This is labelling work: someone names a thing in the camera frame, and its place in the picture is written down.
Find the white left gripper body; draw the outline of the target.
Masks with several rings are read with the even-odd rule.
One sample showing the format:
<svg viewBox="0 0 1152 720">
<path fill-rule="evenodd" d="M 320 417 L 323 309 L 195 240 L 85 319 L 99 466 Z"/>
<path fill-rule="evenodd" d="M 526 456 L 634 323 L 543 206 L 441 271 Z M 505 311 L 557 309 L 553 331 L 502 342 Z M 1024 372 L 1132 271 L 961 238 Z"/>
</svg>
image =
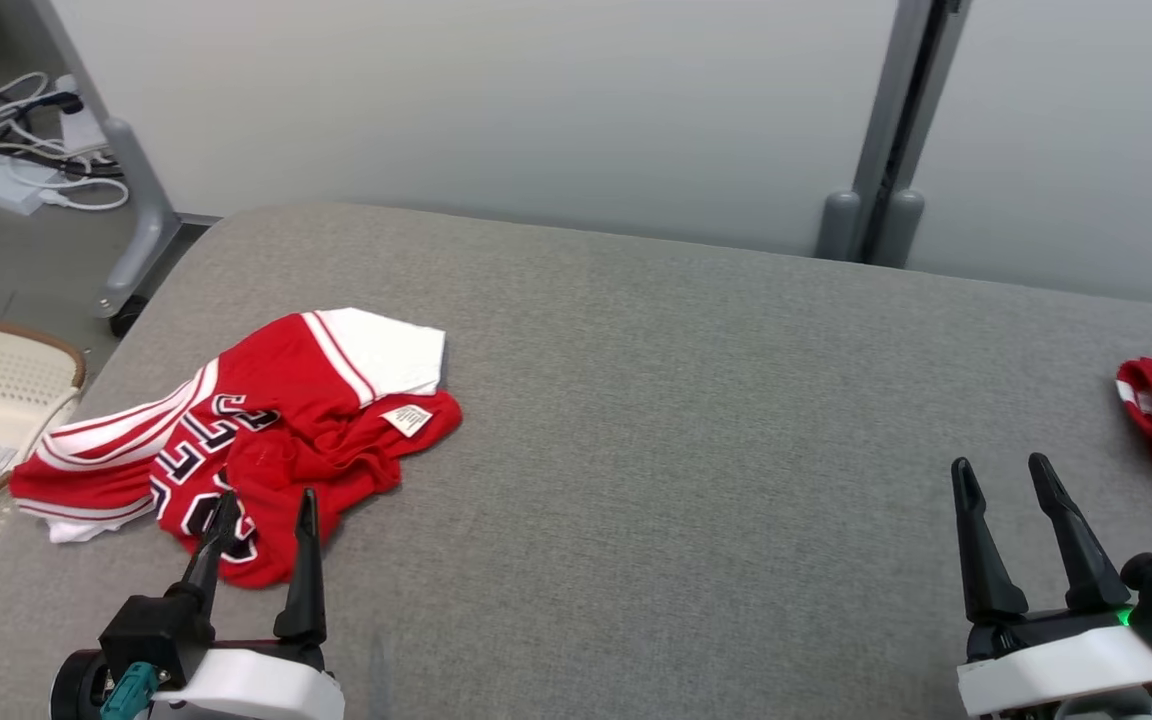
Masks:
<svg viewBox="0 0 1152 720">
<path fill-rule="evenodd" d="M 321 641 L 223 641 L 185 655 L 182 682 L 156 691 L 152 719 L 343 719 Z"/>
</svg>

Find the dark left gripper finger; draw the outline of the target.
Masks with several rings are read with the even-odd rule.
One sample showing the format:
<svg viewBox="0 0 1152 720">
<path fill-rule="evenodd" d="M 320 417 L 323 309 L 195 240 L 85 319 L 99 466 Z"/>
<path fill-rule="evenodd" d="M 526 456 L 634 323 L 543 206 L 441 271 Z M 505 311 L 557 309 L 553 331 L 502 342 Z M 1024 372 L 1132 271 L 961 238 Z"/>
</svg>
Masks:
<svg viewBox="0 0 1152 720">
<path fill-rule="evenodd" d="M 326 639 L 326 605 L 314 488 L 305 488 L 302 493 L 294 538 L 297 546 L 291 583 L 285 597 L 285 609 L 275 620 L 275 638 L 283 644 L 321 644 Z"/>
<path fill-rule="evenodd" d="M 218 497 L 217 505 L 212 507 L 200 541 L 180 579 L 180 591 L 192 598 L 198 614 L 210 614 L 212 611 L 220 560 L 236 541 L 238 520 L 241 507 L 236 493 L 229 488 Z"/>
</svg>

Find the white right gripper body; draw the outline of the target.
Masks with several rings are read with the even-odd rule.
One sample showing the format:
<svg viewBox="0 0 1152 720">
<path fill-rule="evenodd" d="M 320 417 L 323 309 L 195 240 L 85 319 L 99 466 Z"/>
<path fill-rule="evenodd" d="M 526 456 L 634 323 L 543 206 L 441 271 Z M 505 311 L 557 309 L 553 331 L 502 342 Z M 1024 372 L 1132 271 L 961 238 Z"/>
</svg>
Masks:
<svg viewBox="0 0 1152 720">
<path fill-rule="evenodd" d="M 1075 615 L 1044 611 L 975 624 L 957 692 L 969 717 L 1146 714 L 1152 647 L 1130 607 Z"/>
</svg>

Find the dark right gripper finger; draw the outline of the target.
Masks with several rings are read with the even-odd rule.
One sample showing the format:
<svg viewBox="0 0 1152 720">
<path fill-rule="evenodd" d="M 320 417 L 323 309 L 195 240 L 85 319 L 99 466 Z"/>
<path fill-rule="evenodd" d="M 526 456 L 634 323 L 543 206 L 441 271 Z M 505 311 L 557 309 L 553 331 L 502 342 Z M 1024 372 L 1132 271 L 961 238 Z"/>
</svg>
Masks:
<svg viewBox="0 0 1152 720">
<path fill-rule="evenodd" d="M 1089 614 L 1119 609 L 1132 600 L 1132 592 L 1100 539 L 1097 538 L 1083 511 L 1069 495 L 1059 473 L 1046 455 L 1032 454 L 1028 470 L 1043 514 L 1051 521 L 1064 568 L 1068 589 L 1064 592 L 1066 611 Z"/>
<path fill-rule="evenodd" d="M 967 457 L 952 462 L 960 573 L 967 620 L 973 624 L 1018 620 L 1026 597 L 1011 583 L 986 520 L 987 502 Z"/>
</svg>

